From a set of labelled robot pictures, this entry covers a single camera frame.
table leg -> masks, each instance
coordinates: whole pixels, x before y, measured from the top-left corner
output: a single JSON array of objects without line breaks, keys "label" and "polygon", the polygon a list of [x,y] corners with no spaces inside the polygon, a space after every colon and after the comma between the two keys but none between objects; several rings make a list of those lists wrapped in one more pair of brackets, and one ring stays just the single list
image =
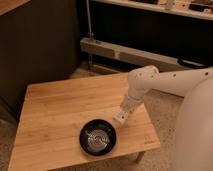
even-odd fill
[{"label": "table leg", "polygon": [[143,152],[138,153],[138,156],[137,156],[137,158],[136,158],[136,160],[135,160],[135,162],[136,162],[137,164],[139,164],[139,163],[141,162],[141,160],[142,160],[142,158],[143,158],[144,154],[145,154],[145,152],[144,152],[144,151],[143,151]]}]

wooden tabletop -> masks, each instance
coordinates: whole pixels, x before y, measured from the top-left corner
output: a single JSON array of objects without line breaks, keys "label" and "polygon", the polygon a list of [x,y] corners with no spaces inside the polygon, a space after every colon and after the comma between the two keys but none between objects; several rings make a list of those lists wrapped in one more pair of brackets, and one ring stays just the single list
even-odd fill
[{"label": "wooden tabletop", "polygon": [[[51,170],[158,148],[143,105],[123,126],[113,119],[126,90],[126,74],[30,85],[9,171]],[[93,119],[107,120],[117,132],[115,147],[102,157],[87,155],[79,145],[81,128]]]},{"label": "wooden tabletop", "polygon": [[0,15],[11,11],[29,1],[30,0],[0,0]]}]

wall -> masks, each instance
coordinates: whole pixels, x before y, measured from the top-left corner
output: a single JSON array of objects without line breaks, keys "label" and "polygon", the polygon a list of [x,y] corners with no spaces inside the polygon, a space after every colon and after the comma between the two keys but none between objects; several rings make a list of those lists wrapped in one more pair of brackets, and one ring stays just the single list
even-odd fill
[{"label": "wall", "polygon": [[[16,119],[28,84],[66,79],[77,67],[75,3],[32,0],[0,16],[0,105],[9,105]],[[1,111],[0,118],[10,119]]]}]

concrete floor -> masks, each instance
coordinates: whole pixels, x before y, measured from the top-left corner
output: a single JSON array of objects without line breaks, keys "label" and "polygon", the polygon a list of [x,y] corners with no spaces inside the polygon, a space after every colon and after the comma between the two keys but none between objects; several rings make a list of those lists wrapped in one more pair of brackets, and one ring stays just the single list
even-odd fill
[{"label": "concrete floor", "polygon": [[[71,79],[98,75],[78,69]],[[140,164],[135,164],[137,154],[123,156],[106,161],[94,162],[81,166],[57,169],[55,171],[167,171],[171,162],[174,142],[175,122],[182,98],[173,95],[150,91],[145,98],[145,105],[150,114],[161,141],[161,148],[147,151]],[[16,126],[0,121],[0,171],[6,171],[12,145],[15,139]]]}]

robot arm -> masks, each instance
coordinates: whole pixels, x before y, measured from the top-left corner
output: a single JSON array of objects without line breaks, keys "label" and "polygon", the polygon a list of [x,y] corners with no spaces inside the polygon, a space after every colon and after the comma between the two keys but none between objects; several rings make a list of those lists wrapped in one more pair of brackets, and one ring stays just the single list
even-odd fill
[{"label": "robot arm", "polygon": [[159,73],[155,66],[133,70],[128,75],[129,89],[115,119],[125,123],[128,115],[143,103],[143,97],[150,89],[185,97],[193,87],[210,77],[213,77],[212,68],[164,73]]},{"label": "robot arm", "polygon": [[176,123],[172,171],[213,170],[213,69],[159,73],[154,66],[130,72],[129,89],[115,117],[124,123],[150,89],[183,96]]}]

